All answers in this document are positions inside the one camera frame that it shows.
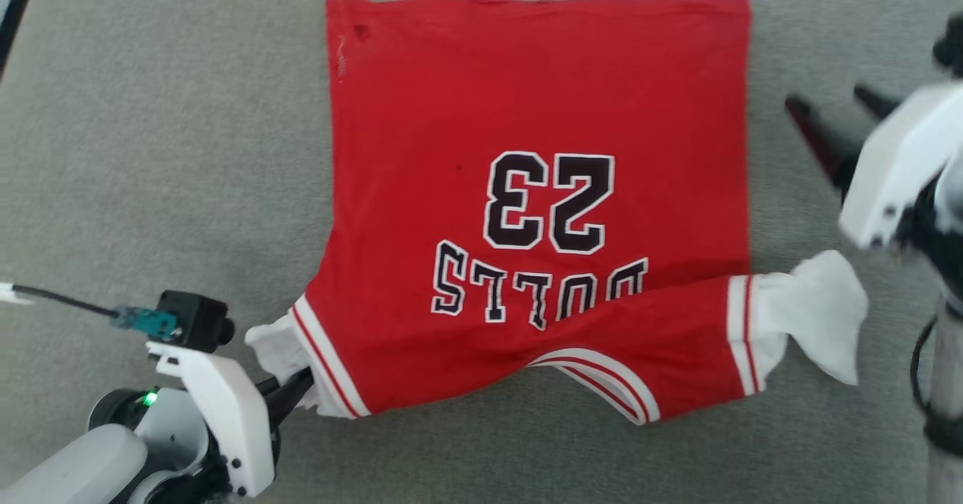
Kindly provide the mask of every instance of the black cable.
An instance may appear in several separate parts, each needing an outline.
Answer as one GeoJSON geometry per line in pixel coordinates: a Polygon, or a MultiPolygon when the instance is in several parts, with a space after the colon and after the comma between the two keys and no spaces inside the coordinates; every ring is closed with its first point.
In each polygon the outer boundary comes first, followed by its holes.
{"type": "Polygon", "coordinates": [[[91,305],[89,302],[78,301],[78,299],[73,299],[72,297],[61,295],[59,293],[54,293],[52,291],[47,291],[41,288],[34,288],[31,286],[21,286],[20,284],[14,284],[13,286],[11,286],[11,290],[13,290],[15,293],[21,293],[23,295],[39,297],[42,299],[50,299],[50,301],[62,302],[63,305],[70,305],[70,306],[73,306],[73,308],[82,308],[83,310],[89,310],[90,312],[100,314],[101,316],[107,316],[108,318],[120,318],[120,313],[117,313],[117,310],[103,308],[103,306],[91,305]]]}
{"type": "Polygon", "coordinates": [[[932,409],[930,408],[929,401],[925,401],[922,398],[922,391],[919,390],[919,355],[922,353],[922,347],[925,346],[926,340],[929,340],[929,336],[933,333],[933,326],[936,326],[936,316],[933,316],[929,322],[922,328],[919,332],[919,337],[916,339],[916,346],[913,348],[913,356],[909,364],[909,383],[913,387],[913,401],[927,416],[932,415],[932,409]]]}

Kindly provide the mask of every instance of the number 3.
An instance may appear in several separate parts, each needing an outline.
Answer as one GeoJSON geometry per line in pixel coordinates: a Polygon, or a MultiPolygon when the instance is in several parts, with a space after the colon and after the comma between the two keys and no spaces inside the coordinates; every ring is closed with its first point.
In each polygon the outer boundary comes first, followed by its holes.
{"type": "MultiPolygon", "coordinates": [[[[582,188],[551,206],[551,244],[558,253],[594,254],[605,246],[605,226],[586,223],[572,229],[574,220],[585,216],[612,193],[615,157],[598,154],[554,155],[554,188],[582,188]]],[[[485,240],[496,249],[529,250],[542,240],[544,219],[523,217],[509,223],[510,211],[527,209],[529,191],[512,188],[512,176],[522,176],[526,186],[548,186],[548,165],[533,152],[505,152],[491,163],[488,175],[488,204],[485,206],[485,240]]]]}

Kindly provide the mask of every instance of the red fabric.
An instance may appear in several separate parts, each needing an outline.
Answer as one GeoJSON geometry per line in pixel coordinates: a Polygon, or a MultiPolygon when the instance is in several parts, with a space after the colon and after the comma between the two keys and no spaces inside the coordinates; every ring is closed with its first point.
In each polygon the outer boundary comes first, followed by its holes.
{"type": "Polygon", "coordinates": [[[334,227],[305,297],[371,412],[564,348],[648,372],[663,417],[743,395],[737,374],[685,382],[735,371],[718,278],[749,273],[749,18],[746,0],[328,0],[334,227]],[[532,246],[500,242],[538,219],[532,246]],[[443,241],[466,253],[464,279],[442,261],[461,296],[436,287],[443,241]],[[643,260],[643,291],[606,301],[612,272],[643,260]],[[505,272],[500,302],[475,261],[505,272]],[[551,276],[544,329],[516,273],[551,276]],[[564,279],[587,274],[594,308],[578,314],[573,289],[558,320],[564,279]],[[505,321],[485,321],[492,306],[505,321]]]}

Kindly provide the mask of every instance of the gray metal pole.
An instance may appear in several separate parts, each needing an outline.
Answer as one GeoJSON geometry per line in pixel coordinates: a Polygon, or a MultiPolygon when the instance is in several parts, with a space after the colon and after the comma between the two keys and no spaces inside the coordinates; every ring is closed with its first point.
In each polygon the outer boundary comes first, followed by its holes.
{"type": "MultiPolygon", "coordinates": [[[[949,302],[959,310],[963,304],[949,302]]],[[[930,404],[939,414],[963,417],[963,318],[940,302],[936,323],[936,353],[930,404]]],[[[929,504],[963,503],[963,459],[929,448],[929,504]]]]}

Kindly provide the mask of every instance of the white fabric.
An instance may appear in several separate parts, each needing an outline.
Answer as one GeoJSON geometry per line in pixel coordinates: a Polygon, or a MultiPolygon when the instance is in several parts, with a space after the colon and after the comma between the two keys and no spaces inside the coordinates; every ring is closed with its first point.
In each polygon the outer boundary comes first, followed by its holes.
{"type": "MultiPolygon", "coordinates": [[[[733,282],[744,287],[746,278],[733,277],[733,282]]],[[[869,299],[842,254],[835,250],[823,251],[811,260],[803,261],[790,274],[754,275],[750,287],[750,340],[747,347],[751,349],[755,364],[755,374],[750,378],[755,378],[760,391],[764,389],[767,375],[783,359],[787,335],[794,337],[806,356],[826,374],[844,384],[857,384],[856,344],[860,326],[869,311],[869,299]]],[[[733,291],[730,308],[739,306],[735,312],[739,313],[737,319],[742,320],[740,315],[744,307],[739,304],[744,302],[744,295],[739,287],[733,291]]],[[[746,350],[742,346],[742,335],[730,339],[739,341],[736,346],[740,348],[734,348],[734,354],[736,350],[746,350]]],[[[324,381],[326,377],[324,368],[310,356],[307,350],[309,346],[304,343],[302,333],[299,333],[298,325],[290,313],[271,325],[249,329],[245,343],[254,348],[261,367],[281,383],[306,366],[311,367],[316,383],[324,381]]],[[[580,381],[575,374],[564,373],[580,384],[588,384],[587,381],[580,381]]],[[[582,376],[592,378],[596,384],[608,390],[619,390],[619,383],[603,378],[604,373],[582,376]]],[[[746,394],[753,392],[749,381],[744,385],[746,394]]],[[[624,392],[618,392],[617,395],[625,401],[632,399],[624,392]]],[[[323,385],[313,385],[299,402],[299,407],[317,407],[320,415],[354,417],[339,407],[339,402],[323,385]]],[[[658,419],[657,408],[652,408],[652,405],[648,408],[650,416],[656,412],[651,421],[658,419]]],[[[639,412],[623,414],[636,424],[644,422],[644,416],[640,416],[639,412]]]]}

